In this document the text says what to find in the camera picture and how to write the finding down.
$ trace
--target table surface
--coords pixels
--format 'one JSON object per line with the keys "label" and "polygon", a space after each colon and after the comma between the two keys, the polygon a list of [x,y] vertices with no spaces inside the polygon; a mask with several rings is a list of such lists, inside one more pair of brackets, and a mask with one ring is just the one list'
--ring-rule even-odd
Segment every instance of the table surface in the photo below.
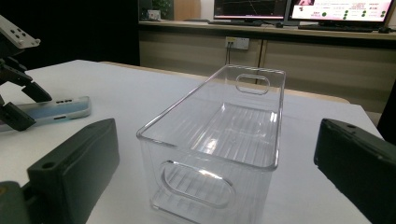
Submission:
{"label": "table surface", "polygon": [[[0,133],[0,181],[28,182],[26,169],[84,126],[117,122],[120,166],[87,223],[175,223],[150,209],[136,131],[201,81],[106,63],[73,61],[28,71],[54,100],[88,95],[92,114],[24,132]],[[15,105],[32,103],[15,85],[0,93]],[[319,124],[339,119],[380,136],[359,105],[285,94],[279,165],[264,208],[265,223],[369,223],[313,163]]]}
{"label": "table surface", "polygon": [[[113,62],[102,62],[102,63],[108,63],[108,64],[113,64],[113,65],[117,65],[117,66],[121,66],[121,67],[128,67],[128,68],[133,68],[133,69],[139,69],[139,70],[150,71],[150,72],[155,72],[155,73],[162,73],[162,74],[179,76],[179,77],[195,78],[195,79],[198,79],[198,80],[201,80],[201,81],[205,81],[207,79],[207,77],[198,76],[198,75],[192,75],[192,74],[187,74],[187,73],[179,73],[179,72],[173,72],[173,71],[167,71],[167,70],[149,68],[149,67],[143,67],[143,66],[129,65],[129,64],[125,64],[125,63],[113,63]],[[341,98],[341,97],[323,95],[323,94],[316,94],[316,93],[307,92],[307,91],[285,90],[285,93],[286,94],[291,94],[291,95],[299,95],[299,96],[308,97],[308,98],[316,98],[316,99],[321,99],[321,100],[328,100],[328,101],[347,103],[347,104],[349,103],[348,100],[346,100],[344,98]]]}

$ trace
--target transparent storage container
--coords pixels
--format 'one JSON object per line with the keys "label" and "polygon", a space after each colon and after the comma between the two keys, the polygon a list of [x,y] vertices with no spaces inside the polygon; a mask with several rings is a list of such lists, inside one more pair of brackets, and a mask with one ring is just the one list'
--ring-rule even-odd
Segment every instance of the transparent storage container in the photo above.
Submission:
{"label": "transparent storage container", "polygon": [[153,208],[193,223],[262,223],[285,73],[225,65],[137,132]]}

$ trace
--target wooden cabinet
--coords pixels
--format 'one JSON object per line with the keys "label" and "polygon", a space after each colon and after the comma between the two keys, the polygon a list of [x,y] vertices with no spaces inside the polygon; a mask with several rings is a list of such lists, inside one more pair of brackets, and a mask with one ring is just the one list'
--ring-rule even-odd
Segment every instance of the wooden cabinet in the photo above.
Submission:
{"label": "wooden cabinet", "polygon": [[174,20],[201,18],[201,0],[174,0]]}

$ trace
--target monitor screen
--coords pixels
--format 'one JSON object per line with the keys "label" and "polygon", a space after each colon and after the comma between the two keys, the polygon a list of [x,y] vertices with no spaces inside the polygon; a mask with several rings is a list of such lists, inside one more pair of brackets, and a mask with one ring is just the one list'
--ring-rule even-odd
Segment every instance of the monitor screen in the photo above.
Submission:
{"label": "monitor screen", "polygon": [[283,21],[287,0],[215,0],[215,20]]}
{"label": "monitor screen", "polygon": [[380,25],[391,5],[392,0],[293,0],[289,20]]}

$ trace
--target white wall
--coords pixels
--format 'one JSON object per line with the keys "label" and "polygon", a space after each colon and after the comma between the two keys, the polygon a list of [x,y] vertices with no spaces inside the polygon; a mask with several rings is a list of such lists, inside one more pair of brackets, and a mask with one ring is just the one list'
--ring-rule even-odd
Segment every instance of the white wall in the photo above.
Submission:
{"label": "white wall", "polygon": [[213,21],[214,0],[201,0],[201,19]]}
{"label": "white wall", "polygon": [[388,26],[393,28],[393,29],[396,28],[396,12],[394,12],[394,11],[393,11],[392,17],[390,18]]}

